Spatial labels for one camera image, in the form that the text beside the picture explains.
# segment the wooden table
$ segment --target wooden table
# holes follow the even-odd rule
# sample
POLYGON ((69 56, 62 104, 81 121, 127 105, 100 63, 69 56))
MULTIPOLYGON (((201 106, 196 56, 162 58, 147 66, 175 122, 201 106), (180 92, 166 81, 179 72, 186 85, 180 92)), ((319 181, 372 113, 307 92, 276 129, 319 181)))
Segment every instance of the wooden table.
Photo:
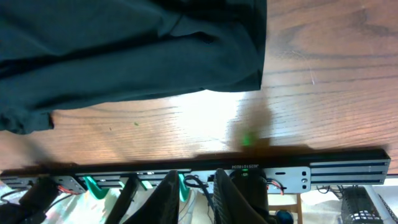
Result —
POLYGON ((56 111, 54 130, 0 132, 0 169, 193 158, 238 151, 255 131, 275 145, 388 144, 396 174, 396 12, 396 0, 268 0, 261 91, 56 111))

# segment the wood grain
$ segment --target wood grain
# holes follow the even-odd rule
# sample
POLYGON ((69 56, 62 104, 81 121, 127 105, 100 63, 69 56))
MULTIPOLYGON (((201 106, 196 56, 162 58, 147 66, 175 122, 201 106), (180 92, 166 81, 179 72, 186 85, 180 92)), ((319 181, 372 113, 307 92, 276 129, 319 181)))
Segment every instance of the wood grain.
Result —
POLYGON ((55 129, 0 133, 0 169, 238 151, 243 133, 314 148, 388 144, 398 173, 398 1, 268 0, 261 91, 203 91, 54 112, 55 129))

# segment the folded cloth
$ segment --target folded cloth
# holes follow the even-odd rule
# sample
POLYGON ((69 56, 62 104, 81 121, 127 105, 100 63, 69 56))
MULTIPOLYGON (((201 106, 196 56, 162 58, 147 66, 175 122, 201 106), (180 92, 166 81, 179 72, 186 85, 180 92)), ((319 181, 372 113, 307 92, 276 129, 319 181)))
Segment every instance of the folded cloth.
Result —
POLYGON ((51 112, 261 86, 264 0, 0 1, 0 130, 51 112))

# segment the wooden surface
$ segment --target wooden surface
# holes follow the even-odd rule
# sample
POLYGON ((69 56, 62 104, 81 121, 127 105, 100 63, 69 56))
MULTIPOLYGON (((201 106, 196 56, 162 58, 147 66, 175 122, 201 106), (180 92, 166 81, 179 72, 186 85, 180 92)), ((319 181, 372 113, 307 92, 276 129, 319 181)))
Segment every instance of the wooden surface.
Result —
POLYGON ((396 0, 270 0, 262 91, 56 111, 55 130, 0 132, 0 169, 219 154, 256 131, 275 145, 388 144, 396 174, 396 12, 396 0))

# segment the fabric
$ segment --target fabric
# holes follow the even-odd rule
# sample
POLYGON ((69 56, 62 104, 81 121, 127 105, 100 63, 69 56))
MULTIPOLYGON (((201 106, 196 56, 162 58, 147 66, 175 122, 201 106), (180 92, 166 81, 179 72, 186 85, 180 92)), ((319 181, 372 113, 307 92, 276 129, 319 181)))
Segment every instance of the fabric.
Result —
POLYGON ((264 0, 0 1, 0 130, 51 112, 261 86, 264 0))

